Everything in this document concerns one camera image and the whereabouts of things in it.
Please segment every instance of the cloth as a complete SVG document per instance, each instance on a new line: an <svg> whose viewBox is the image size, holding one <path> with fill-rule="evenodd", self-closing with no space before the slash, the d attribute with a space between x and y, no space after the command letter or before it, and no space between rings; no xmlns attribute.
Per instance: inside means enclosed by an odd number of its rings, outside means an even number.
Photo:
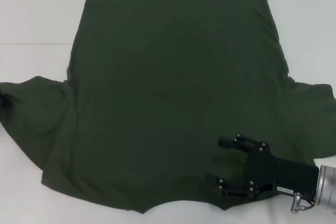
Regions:
<svg viewBox="0 0 336 224"><path fill-rule="evenodd" d="M42 183L114 208L248 202L204 176L243 181L246 154L220 136L311 165L336 154L331 87L288 77L267 0L86 0L68 80L0 89L0 121Z"/></svg>

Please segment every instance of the metal cylinder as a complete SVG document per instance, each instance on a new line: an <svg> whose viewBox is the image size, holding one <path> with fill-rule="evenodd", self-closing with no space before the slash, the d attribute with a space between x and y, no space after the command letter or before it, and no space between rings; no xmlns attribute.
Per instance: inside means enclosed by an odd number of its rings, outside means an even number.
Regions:
<svg viewBox="0 0 336 224"><path fill-rule="evenodd" d="M322 165L320 168L317 194L317 206L336 211L336 169Z"/></svg>

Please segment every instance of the white label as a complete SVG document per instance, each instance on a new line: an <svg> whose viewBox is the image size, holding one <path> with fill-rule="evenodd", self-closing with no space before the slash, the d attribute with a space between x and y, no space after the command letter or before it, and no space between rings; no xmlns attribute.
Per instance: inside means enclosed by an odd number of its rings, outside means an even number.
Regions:
<svg viewBox="0 0 336 224"><path fill-rule="evenodd" d="M289 190L289 189L285 189L285 188L282 188L282 187L278 187L278 191L281 191L283 193L286 193L286 194L293 194L293 190Z"/></svg>

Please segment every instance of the white background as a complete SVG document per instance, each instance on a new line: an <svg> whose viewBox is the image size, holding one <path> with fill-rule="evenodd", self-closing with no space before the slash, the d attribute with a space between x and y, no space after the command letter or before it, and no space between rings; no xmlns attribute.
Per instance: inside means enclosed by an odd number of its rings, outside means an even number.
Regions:
<svg viewBox="0 0 336 224"><path fill-rule="evenodd" d="M0 82L22 82L36 75L63 81L84 2L0 0ZM268 2L290 75L336 89L336 1ZM318 160L321 164L336 167L336 157ZM332 212L319 208L292 215L292 199L286 196L228 211L200 202L171 202L141 215L52 191L40 183L41 174L0 126L1 224L336 223Z"/></svg>

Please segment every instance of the silver metal part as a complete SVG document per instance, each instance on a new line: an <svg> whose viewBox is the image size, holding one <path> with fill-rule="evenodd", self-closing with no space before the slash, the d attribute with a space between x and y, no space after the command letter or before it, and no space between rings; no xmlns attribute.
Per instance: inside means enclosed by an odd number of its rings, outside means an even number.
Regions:
<svg viewBox="0 0 336 224"><path fill-rule="evenodd" d="M316 205L336 211L336 169L322 165L320 168Z"/></svg>
<svg viewBox="0 0 336 224"><path fill-rule="evenodd" d="M292 204L292 208L290 209L290 211L293 214L297 214L300 209L300 203L301 203L301 193L294 193L294 199L293 199L293 204Z"/></svg>

